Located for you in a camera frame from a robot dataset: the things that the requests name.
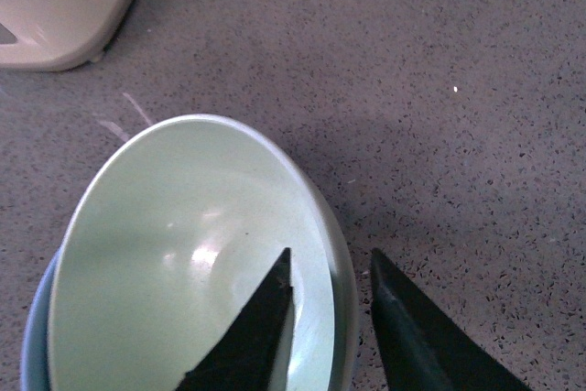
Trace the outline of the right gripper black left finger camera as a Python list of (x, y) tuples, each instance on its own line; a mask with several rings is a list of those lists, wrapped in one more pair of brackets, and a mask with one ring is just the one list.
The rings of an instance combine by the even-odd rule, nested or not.
[(178, 390), (285, 390), (293, 342), (291, 250), (267, 272), (227, 332)]

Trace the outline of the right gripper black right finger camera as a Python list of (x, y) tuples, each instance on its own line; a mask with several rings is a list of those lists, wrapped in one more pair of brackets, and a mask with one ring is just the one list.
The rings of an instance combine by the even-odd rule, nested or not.
[(391, 390), (528, 390), (379, 248), (370, 272), (374, 333)]

